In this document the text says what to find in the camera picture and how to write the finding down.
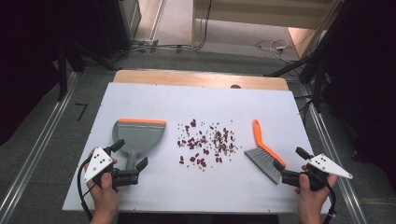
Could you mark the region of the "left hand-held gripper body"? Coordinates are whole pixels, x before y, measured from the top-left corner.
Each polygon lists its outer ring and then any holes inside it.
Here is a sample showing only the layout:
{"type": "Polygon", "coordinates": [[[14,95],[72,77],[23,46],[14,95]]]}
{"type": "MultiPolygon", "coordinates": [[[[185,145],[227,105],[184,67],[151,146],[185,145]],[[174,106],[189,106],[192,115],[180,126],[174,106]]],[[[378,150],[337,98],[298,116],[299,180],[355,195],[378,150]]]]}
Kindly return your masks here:
{"type": "Polygon", "coordinates": [[[101,186],[101,179],[104,173],[110,173],[114,187],[136,185],[138,183],[138,170],[120,170],[113,166],[111,147],[96,147],[89,159],[88,168],[83,176],[83,182],[93,181],[97,186],[101,186]]]}

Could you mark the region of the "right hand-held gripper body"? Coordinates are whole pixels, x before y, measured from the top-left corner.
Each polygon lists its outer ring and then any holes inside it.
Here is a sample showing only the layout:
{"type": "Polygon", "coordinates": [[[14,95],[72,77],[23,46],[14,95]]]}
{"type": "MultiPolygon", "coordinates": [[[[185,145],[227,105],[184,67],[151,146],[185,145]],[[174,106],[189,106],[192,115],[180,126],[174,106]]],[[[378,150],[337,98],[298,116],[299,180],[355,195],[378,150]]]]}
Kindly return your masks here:
{"type": "Polygon", "coordinates": [[[323,189],[328,183],[329,174],[338,175],[347,179],[353,178],[353,174],[346,171],[324,154],[319,154],[317,156],[302,155],[302,158],[307,161],[307,170],[303,173],[283,170],[281,172],[281,180],[283,184],[299,188],[300,175],[304,174],[308,176],[310,189],[312,191],[318,191],[323,189]]]}

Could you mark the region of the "orange brush with grey bristles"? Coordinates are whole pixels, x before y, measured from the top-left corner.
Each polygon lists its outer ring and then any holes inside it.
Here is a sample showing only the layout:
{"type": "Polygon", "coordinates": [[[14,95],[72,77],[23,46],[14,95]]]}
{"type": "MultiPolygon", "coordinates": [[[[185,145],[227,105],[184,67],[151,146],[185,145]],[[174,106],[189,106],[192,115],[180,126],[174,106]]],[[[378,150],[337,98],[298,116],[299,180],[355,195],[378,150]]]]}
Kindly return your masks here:
{"type": "Polygon", "coordinates": [[[271,148],[264,144],[261,125],[257,119],[253,120],[252,127],[257,147],[247,150],[245,155],[260,171],[267,175],[275,184],[278,184],[281,179],[281,172],[274,167],[273,161],[279,161],[284,167],[286,167],[286,163],[271,148]]]}

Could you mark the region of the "grey dustpan with orange edge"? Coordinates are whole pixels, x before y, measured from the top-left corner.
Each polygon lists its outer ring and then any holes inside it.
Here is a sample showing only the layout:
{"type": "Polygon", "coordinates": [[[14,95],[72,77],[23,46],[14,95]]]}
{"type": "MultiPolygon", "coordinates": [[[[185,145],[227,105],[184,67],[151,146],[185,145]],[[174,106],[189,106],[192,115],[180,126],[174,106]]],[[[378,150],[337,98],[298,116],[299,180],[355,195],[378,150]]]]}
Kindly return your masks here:
{"type": "Polygon", "coordinates": [[[112,131],[113,141],[124,141],[126,170],[136,167],[137,156],[152,149],[162,138],[166,122],[158,119],[118,119],[112,131]]]}

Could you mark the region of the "red beans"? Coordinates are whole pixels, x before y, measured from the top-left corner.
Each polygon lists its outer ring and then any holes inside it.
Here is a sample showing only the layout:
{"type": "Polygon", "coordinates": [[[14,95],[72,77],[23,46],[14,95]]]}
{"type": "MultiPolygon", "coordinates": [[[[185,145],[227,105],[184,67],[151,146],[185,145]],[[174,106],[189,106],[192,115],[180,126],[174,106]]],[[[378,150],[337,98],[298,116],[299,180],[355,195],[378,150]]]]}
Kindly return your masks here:
{"type": "Polygon", "coordinates": [[[232,160],[241,147],[234,131],[220,122],[192,119],[177,125],[178,163],[204,172],[215,165],[232,160]]]}

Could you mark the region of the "person's left hand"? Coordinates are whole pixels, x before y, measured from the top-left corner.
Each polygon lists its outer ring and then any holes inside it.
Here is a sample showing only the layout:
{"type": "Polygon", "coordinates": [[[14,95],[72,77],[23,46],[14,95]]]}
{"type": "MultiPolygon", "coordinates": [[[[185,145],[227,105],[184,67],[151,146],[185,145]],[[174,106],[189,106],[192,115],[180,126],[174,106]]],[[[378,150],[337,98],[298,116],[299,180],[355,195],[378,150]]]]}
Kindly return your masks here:
{"type": "Polygon", "coordinates": [[[87,187],[91,190],[90,194],[94,202],[95,214],[107,214],[108,216],[116,216],[119,209],[119,190],[113,189],[112,175],[110,173],[104,173],[101,177],[101,186],[98,187],[93,181],[87,183],[87,187]]]}

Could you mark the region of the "person's right hand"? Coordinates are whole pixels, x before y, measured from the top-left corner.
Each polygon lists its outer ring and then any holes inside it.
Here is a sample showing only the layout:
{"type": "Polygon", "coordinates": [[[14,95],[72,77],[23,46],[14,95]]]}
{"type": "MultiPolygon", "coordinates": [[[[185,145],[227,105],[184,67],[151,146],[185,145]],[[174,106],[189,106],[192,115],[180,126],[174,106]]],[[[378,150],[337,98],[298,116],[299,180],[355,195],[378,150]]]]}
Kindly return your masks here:
{"type": "Polygon", "coordinates": [[[301,174],[299,176],[299,187],[294,191],[298,194],[298,215],[301,219],[319,217],[322,205],[330,195],[330,190],[324,187],[317,191],[310,188],[310,180],[308,175],[301,174]]]}

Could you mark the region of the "white table board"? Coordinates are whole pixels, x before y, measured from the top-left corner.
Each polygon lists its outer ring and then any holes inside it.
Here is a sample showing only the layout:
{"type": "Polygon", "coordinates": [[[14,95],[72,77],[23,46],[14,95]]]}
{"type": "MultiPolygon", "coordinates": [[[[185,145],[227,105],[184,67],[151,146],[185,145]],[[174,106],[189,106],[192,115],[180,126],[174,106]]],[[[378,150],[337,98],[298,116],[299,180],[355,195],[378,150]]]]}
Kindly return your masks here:
{"type": "Polygon", "coordinates": [[[275,184],[245,155],[256,146],[252,124],[257,119],[264,144],[288,169],[300,170],[304,160],[295,150],[309,150],[311,145],[291,91],[111,83],[84,150],[112,145],[113,126],[122,118],[166,122],[161,140],[145,154],[148,166],[138,184],[119,194],[122,212],[295,212],[298,196],[293,188],[275,184]],[[177,125],[192,119],[220,122],[234,131],[241,148],[231,161],[204,172],[178,163],[177,125]]]}

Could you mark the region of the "black metal stand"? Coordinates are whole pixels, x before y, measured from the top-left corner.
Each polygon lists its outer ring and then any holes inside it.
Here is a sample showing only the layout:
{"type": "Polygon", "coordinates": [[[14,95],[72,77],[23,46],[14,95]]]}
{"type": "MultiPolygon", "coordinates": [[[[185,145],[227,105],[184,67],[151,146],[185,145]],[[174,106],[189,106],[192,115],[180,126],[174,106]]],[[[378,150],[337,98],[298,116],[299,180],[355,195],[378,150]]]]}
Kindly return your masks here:
{"type": "Polygon", "coordinates": [[[60,75],[58,101],[61,102],[67,94],[66,58],[64,55],[64,45],[62,43],[58,45],[58,72],[60,75]]]}

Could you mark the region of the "black curtain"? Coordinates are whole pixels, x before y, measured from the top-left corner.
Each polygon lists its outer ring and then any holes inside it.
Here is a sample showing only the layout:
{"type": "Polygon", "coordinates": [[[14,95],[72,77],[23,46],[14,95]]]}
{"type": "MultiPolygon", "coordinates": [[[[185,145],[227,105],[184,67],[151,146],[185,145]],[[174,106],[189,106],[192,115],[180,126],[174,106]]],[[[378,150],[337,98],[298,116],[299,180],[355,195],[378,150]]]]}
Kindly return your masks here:
{"type": "Polygon", "coordinates": [[[326,48],[322,96],[354,132],[353,147],[396,192],[396,0],[346,0],[326,48]]]}
{"type": "Polygon", "coordinates": [[[78,72],[78,21],[89,0],[0,0],[0,146],[59,83],[58,45],[78,72]]]}

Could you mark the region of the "wooden table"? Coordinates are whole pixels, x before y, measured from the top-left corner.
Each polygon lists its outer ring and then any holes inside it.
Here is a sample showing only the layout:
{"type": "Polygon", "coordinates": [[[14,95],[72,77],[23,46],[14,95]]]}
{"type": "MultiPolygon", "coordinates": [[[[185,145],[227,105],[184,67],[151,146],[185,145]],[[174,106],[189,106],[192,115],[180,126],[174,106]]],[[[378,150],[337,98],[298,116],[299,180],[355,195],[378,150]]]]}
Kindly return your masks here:
{"type": "Polygon", "coordinates": [[[287,91],[282,77],[251,77],[211,72],[171,70],[120,70],[113,79],[116,83],[137,83],[171,86],[234,88],[247,90],[287,91]]]}

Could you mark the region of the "dark cabinet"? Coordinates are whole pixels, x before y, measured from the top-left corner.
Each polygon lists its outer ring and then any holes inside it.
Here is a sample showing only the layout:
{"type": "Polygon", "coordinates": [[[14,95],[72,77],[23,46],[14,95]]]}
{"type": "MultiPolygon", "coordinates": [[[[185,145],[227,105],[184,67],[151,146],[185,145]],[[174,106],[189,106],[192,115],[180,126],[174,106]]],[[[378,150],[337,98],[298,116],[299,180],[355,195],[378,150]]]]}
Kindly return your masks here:
{"type": "Polygon", "coordinates": [[[106,40],[106,56],[132,47],[142,15],[138,0],[96,0],[106,40]]]}

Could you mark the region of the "light wooden shelf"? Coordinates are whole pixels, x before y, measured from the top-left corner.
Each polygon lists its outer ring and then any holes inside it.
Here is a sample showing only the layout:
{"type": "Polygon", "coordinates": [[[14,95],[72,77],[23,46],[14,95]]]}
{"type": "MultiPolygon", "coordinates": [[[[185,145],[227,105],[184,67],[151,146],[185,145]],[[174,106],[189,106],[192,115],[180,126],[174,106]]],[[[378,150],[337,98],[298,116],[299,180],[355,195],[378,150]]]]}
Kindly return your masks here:
{"type": "Polygon", "coordinates": [[[311,30],[296,44],[297,49],[308,49],[321,31],[337,15],[344,0],[193,0],[191,45],[195,45],[195,20],[209,18],[215,21],[235,21],[311,30]]]}

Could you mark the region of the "aluminium floor rail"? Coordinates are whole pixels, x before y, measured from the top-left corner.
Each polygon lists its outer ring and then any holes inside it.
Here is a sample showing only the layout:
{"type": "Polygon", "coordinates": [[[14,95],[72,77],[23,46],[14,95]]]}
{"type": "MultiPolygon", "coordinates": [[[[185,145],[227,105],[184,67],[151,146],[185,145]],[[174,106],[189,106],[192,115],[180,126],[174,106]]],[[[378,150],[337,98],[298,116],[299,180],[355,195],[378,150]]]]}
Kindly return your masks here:
{"type": "MultiPolygon", "coordinates": [[[[338,165],[344,166],[341,161],[340,153],[338,152],[339,147],[337,147],[326,123],[323,119],[322,113],[319,113],[312,103],[306,100],[306,113],[304,115],[304,124],[311,125],[313,127],[312,131],[308,131],[308,135],[316,134],[320,139],[320,144],[312,144],[313,150],[315,152],[323,152],[330,159],[335,161],[338,165]]],[[[361,203],[359,202],[358,196],[352,186],[351,179],[345,177],[340,177],[338,180],[338,188],[341,192],[342,201],[346,205],[347,211],[350,215],[353,224],[369,224],[366,215],[364,214],[361,203]]]]}
{"type": "Polygon", "coordinates": [[[0,224],[7,224],[44,155],[80,73],[72,72],[68,91],[58,102],[57,89],[50,91],[29,114],[15,134],[0,146],[0,224]]]}

